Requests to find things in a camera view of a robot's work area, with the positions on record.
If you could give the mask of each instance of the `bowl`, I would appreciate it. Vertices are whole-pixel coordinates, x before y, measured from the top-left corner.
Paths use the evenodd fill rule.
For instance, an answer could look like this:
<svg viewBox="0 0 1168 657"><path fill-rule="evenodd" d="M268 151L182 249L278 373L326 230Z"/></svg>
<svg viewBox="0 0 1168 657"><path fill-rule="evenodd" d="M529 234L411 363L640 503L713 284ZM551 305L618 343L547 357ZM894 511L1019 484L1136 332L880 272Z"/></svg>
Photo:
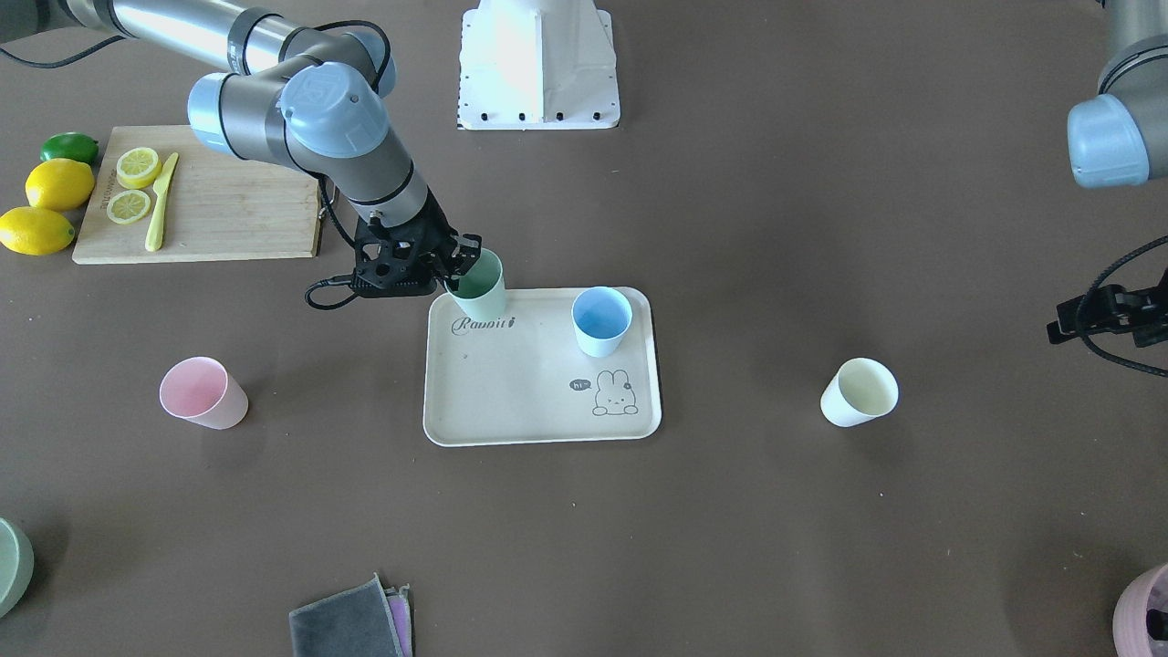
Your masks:
<svg viewBox="0 0 1168 657"><path fill-rule="evenodd" d="M1127 585L1115 604L1112 636L1119 657L1152 657L1153 642L1148 637L1148 609L1162 608L1168 602L1168 563L1156 566Z"/></svg>
<svg viewBox="0 0 1168 657"><path fill-rule="evenodd" d="M0 518L0 616L25 595L33 579L33 544L20 527Z"/></svg>

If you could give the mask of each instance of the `mint green bowl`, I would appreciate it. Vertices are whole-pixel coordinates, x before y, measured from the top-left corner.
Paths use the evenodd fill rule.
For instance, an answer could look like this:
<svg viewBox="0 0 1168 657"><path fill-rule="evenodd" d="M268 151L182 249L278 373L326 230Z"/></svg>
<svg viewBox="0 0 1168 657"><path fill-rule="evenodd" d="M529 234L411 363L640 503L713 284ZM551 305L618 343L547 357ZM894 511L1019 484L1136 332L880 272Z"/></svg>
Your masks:
<svg viewBox="0 0 1168 657"><path fill-rule="evenodd" d="M0 616L25 595L33 579L33 544L16 525L0 518Z"/></svg>

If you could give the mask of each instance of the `yellow lemon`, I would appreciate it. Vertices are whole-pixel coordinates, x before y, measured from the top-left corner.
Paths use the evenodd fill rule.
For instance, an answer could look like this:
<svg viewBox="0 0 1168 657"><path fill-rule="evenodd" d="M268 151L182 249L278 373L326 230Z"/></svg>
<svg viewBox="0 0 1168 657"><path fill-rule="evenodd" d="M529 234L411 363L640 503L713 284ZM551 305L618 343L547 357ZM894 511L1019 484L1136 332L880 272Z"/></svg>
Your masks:
<svg viewBox="0 0 1168 657"><path fill-rule="evenodd" d="M154 148L138 146L121 153L117 170L119 185L126 189L141 189L154 182L158 172L162 171L162 161Z"/></svg>
<svg viewBox="0 0 1168 657"><path fill-rule="evenodd" d="M74 235L69 220L50 209L26 206L0 215L0 244L18 254L54 254L68 247Z"/></svg>
<svg viewBox="0 0 1168 657"><path fill-rule="evenodd" d="M133 223L150 212L150 196L140 189L116 194L105 206L105 216L113 223Z"/></svg>
<svg viewBox="0 0 1168 657"><path fill-rule="evenodd" d="M93 193L93 170L68 158L46 160L28 174L25 194L28 205L49 210L79 208Z"/></svg>

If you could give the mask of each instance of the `lime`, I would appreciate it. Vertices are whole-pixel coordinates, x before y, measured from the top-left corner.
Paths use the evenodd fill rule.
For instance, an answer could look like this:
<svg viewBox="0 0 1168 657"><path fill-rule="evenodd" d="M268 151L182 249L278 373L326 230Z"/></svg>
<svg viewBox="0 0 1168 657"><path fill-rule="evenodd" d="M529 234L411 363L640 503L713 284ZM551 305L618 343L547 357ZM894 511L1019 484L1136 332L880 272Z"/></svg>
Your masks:
<svg viewBox="0 0 1168 657"><path fill-rule="evenodd" d="M69 158L53 158L36 165L25 180L28 205L50 210L78 208L93 193L93 170Z"/></svg>
<svg viewBox="0 0 1168 657"><path fill-rule="evenodd" d="M18 254L43 256L69 245L74 227L63 214L44 208L13 208L0 216L0 244Z"/></svg>
<svg viewBox="0 0 1168 657"><path fill-rule="evenodd" d="M126 189L141 189L154 182L162 162L158 151L148 146L130 148L118 158L118 184Z"/></svg>
<svg viewBox="0 0 1168 657"><path fill-rule="evenodd" d="M110 199L105 216L113 223L133 223L150 212L150 196L140 189L126 189Z"/></svg>
<svg viewBox="0 0 1168 657"><path fill-rule="evenodd" d="M97 159L97 139L81 132L54 134L41 144L41 161L49 161L53 158L69 158L93 164Z"/></svg>

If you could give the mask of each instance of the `dark brown surface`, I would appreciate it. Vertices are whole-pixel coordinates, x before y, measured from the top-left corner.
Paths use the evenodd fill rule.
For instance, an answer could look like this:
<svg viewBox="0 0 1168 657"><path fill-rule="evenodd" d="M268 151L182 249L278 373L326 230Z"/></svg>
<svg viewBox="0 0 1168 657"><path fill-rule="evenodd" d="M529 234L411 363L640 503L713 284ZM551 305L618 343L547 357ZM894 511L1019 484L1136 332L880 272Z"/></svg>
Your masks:
<svg viewBox="0 0 1168 657"><path fill-rule="evenodd" d="M387 28L395 125L510 286L649 297L661 428L431 444L432 299L310 310L350 265L332 231L303 261L0 253L0 516L37 551L0 655L288 655L287 611L374 570L412 583L422 656L1113 653L1168 560L1164 382L1043 326L1163 233L1168 182L1070 175L1096 2L610 0L624 117L588 133L454 130L473 2L266 6ZM55 132L185 122L204 72L133 43L0 62L0 198ZM159 408L192 354L248 390L236 429ZM901 406L836 429L819 394L856 355Z"/></svg>

